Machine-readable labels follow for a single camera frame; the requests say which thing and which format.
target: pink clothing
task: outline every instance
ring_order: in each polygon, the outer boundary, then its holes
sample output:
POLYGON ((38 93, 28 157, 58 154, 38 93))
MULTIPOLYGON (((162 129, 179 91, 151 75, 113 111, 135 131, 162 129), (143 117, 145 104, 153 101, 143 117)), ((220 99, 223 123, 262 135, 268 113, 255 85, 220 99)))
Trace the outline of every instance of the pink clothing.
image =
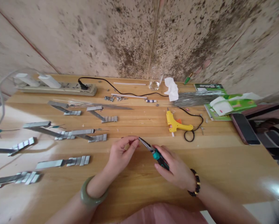
POLYGON ((200 212, 188 212, 183 208, 158 203, 146 206, 134 213, 120 224, 208 224, 200 212))

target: tissue box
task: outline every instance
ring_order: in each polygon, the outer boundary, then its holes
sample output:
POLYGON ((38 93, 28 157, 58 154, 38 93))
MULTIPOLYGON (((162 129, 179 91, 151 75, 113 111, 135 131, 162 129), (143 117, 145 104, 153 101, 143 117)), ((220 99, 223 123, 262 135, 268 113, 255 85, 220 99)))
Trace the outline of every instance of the tissue box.
POLYGON ((210 106, 219 116, 223 116, 231 113, 238 113, 250 108, 256 107, 256 103, 252 99, 245 99, 245 97, 257 98, 257 95, 251 95, 250 93, 245 94, 232 94, 223 95, 217 97, 215 100, 210 102, 210 106))

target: black power cord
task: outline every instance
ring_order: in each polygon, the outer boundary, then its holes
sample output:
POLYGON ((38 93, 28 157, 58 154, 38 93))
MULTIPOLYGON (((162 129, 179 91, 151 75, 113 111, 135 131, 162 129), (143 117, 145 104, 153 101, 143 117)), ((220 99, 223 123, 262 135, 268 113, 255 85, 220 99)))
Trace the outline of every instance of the black power cord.
POLYGON ((203 119, 203 117, 201 116, 201 115, 194 115, 194 114, 190 114, 190 113, 188 113, 186 110, 184 110, 183 108, 181 108, 181 107, 179 107, 181 110, 183 110, 183 111, 185 111, 187 114, 189 114, 189 115, 191 115, 191 116, 197 116, 197 117, 200 117, 201 119, 202 119, 202 122, 200 123, 200 125, 196 128, 196 129, 194 129, 194 130, 192 130, 191 132, 192 132, 192 134, 193 134, 193 137, 192 137, 192 140, 191 141, 189 141, 187 138, 186 138, 186 133, 188 132, 188 131, 185 131, 185 133, 184 133, 184 138, 185 138, 185 140, 187 141, 187 142, 193 142, 193 140, 194 140, 194 138, 195 138, 195 134, 194 134, 194 132, 197 130, 197 129, 199 129, 199 127, 202 125, 202 123, 204 122, 204 119, 203 119))
MULTIPOLYGON (((135 95, 135 94, 133 94, 133 93, 121 93, 116 87, 114 87, 114 86, 113 86, 109 81, 107 81, 106 79, 102 79, 102 78, 93 78, 93 77, 81 77, 81 78, 78 79, 78 83, 79 83, 81 89, 83 89, 83 90, 87 90, 87 89, 88 89, 88 87, 80 81, 80 80, 83 79, 83 78, 104 80, 104 81, 108 82, 108 84, 110 84, 116 91, 118 91, 118 93, 120 93, 120 94, 122 94, 122 95, 132 94, 132 95, 134 95, 134 96, 138 96, 138 95, 135 95)), ((140 95, 140 96, 147 96, 147 95, 152 95, 152 94, 158 94, 158 95, 160 95, 160 96, 164 96, 164 95, 161 95, 160 93, 156 93, 156 92, 154 92, 154 93, 148 93, 148 94, 144 94, 144 95, 140 95)))

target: jade bangle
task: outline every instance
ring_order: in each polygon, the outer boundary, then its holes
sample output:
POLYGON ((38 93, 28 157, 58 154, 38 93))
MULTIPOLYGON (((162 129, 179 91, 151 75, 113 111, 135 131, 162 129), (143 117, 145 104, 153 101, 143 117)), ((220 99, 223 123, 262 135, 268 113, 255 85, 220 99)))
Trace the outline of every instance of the jade bangle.
POLYGON ((89 207, 96 207, 98 206, 99 204, 101 204, 104 199, 107 197, 107 193, 108 193, 108 189, 106 190, 106 192, 100 197, 100 198, 91 198, 87 192, 86 192, 86 187, 88 185, 88 183, 90 182, 91 179, 93 179, 94 176, 91 176, 89 177, 85 182, 84 184, 82 185, 81 187, 81 190, 80 190, 80 198, 81 198, 81 201, 89 206, 89 207))

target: yellow glue gun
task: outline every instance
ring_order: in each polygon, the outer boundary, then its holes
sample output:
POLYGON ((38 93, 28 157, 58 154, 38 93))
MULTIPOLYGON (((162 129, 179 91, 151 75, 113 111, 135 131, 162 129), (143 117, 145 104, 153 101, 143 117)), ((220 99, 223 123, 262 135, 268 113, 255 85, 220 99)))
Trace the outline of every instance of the yellow glue gun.
POLYGON ((176 132, 177 128, 185 130, 185 131, 192 131, 192 129, 193 129, 193 126, 191 124, 184 125, 184 124, 180 124, 179 122, 177 122, 174 119, 172 112, 168 108, 167 108, 167 112, 166 112, 166 119, 167 119, 167 124, 170 125, 170 132, 176 132))

